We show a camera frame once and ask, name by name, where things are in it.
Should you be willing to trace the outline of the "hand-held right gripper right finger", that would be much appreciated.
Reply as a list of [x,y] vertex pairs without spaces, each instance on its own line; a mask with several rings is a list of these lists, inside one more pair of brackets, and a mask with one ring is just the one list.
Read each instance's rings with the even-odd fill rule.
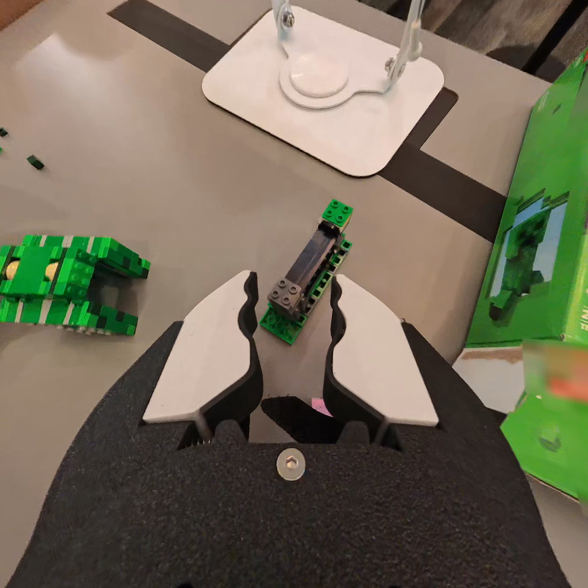
[[342,424],[363,422],[381,444],[395,425],[434,428],[439,417],[402,320],[345,275],[330,287],[331,342],[323,399]]

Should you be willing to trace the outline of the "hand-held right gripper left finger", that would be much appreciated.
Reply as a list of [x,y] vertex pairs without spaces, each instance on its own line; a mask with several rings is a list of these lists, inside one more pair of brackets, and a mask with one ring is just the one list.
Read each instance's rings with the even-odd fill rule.
[[145,409],[144,423],[192,422],[213,437],[225,420],[249,437],[263,396],[254,332],[258,277],[241,271],[185,317]]

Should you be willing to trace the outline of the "green grey brick assembly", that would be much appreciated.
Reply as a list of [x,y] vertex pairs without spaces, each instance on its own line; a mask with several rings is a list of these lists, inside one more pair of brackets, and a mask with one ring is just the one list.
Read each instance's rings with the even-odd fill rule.
[[354,209],[331,200],[318,227],[285,276],[270,289],[260,326],[293,345],[352,247],[344,230]]

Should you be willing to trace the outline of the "green brick figure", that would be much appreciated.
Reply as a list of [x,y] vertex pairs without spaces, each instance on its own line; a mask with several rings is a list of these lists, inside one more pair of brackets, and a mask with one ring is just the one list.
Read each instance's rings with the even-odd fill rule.
[[146,279],[150,268],[110,237],[26,235],[1,246],[1,323],[133,336],[138,317],[100,294],[116,278]]

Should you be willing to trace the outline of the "grey desk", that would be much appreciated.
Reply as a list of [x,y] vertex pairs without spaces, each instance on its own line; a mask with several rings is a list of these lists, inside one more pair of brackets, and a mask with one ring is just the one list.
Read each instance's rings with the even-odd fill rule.
[[[343,274],[453,363],[469,329],[526,121],[548,87],[432,33],[424,53],[458,99],[416,151],[470,186],[423,201],[379,175],[352,179],[218,109],[204,73],[109,12],[46,1],[1,33],[1,244],[30,233],[110,236],[145,255],[120,291],[132,337],[1,325],[1,586],[11,578],[77,431],[175,320],[242,270],[271,284],[325,205],[355,208]],[[37,171],[27,161],[37,156]]]

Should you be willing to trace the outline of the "green cardboard box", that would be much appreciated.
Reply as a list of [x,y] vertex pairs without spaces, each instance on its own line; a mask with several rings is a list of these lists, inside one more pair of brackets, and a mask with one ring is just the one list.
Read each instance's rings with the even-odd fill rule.
[[587,344],[587,49],[535,103],[466,348]]
[[587,404],[523,393],[501,431],[526,474],[587,505]]

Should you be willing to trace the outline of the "white book stand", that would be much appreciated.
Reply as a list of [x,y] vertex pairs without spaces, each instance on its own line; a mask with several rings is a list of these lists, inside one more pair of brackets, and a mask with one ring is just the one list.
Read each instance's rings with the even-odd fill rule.
[[400,47],[289,1],[272,9],[204,76],[206,99],[352,177],[381,171],[444,85],[422,57],[424,1]]

